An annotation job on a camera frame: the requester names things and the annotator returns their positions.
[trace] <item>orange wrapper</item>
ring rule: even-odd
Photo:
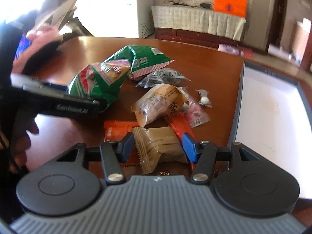
[[[188,124],[183,112],[175,112],[164,117],[165,121],[175,132],[180,142],[182,142],[182,136],[184,133],[189,133],[195,140],[197,140],[192,128]],[[192,171],[194,171],[196,164],[190,163]]]
[[[106,120],[104,122],[105,138],[104,142],[107,141],[120,141],[127,133],[131,132],[132,128],[138,127],[136,121],[116,121]],[[137,150],[134,148],[130,154],[126,163],[120,164],[122,167],[126,166],[139,166],[140,158]]]

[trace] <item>gray ribbed surface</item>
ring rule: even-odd
[[[208,187],[184,176],[132,176],[108,187],[81,213],[64,218],[27,213],[11,227],[20,234],[299,234],[305,229],[291,215],[252,219],[232,213]]]

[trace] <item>pink object on floor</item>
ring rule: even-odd
[[[31,30],[26,36],[32,44],[13,62],[12,73],[21,74],[27,60],[41,48],[51,42],[62,42],[63,36],[58,29],[51,25],[42,25],[37,30]]]

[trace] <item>red and white checkered edge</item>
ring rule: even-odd
[[[167,65],[169,65],[170,63],[174,62],[175,60],[171,60],[171,61],[167,61],[167,62],[164,62],[164,63],[160,63],[160,64],[155,64],[153,66],[150,66],[150,67],[146,67],[146,68],[141,68],[141,69],[138,69],[134,72],[132,72],[132,75],[134,78],[137,78],[137,77],[140,77],[140,76],[143,76],[143,75],[147,75],[157,69],[161,69],[161,68],[164,68],[166,67]]]

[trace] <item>white round candy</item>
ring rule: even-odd
[[[200,102],[204,105],[208,105],[210,101],[207,97],[201,97]]]

